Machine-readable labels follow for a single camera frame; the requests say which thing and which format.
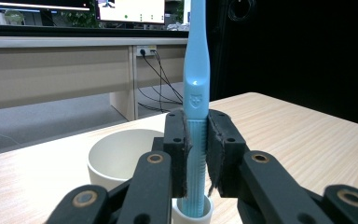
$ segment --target wooden table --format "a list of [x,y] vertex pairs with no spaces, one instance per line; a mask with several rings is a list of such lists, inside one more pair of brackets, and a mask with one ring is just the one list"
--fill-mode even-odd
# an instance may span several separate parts
[[[211,103],[231,116],[250,149],[275,156],[303,187],[358,188],[358,124],[258,93]],[[43,223],[70,190],[88,184],[89,149],[110,133],[164,129],[165,115],[0,154],[0,223]],[[236,200],[215,191],[213,223],[241,223]]]

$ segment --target monitor screen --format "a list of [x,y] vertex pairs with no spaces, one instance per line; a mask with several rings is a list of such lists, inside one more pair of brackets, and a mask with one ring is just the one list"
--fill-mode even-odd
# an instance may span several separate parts
[[89,0],[0,0],[0,8],[89,11]]
[[97,21],[164,24],[165,0],[95,0]]

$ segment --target white cup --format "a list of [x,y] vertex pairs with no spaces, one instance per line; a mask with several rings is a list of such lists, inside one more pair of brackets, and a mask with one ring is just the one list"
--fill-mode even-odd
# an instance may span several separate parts
[[90,183],[109,191],[132,178],[139,158],[152,149],[154,137],[163,135],[154,130],[133,129],[101,139],[89,151]]
[[204,209],[202,217],[188,217],[182,213],[182,200],[172,199],[172,224],[209,224],[211,223],[213,202],[204,196]]

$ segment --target blue plastic stick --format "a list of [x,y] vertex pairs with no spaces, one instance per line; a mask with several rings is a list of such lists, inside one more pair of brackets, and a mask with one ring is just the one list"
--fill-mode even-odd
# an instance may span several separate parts
[[206,39],[206,1],[191,1],[190,31],[184,75],[184,110],[193,147],[187,160],[187,197],[182,212],[202,217],[205,189],[205,148],[209,112],[210,62]]

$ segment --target power outlet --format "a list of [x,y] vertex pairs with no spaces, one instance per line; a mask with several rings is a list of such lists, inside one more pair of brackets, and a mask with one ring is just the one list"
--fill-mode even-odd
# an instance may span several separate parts
[[141,49],[145,51],[145,56],[155,55],[153,50],[157,50],[156,45],[139,45],[136,46],[136,56],[142,57]]

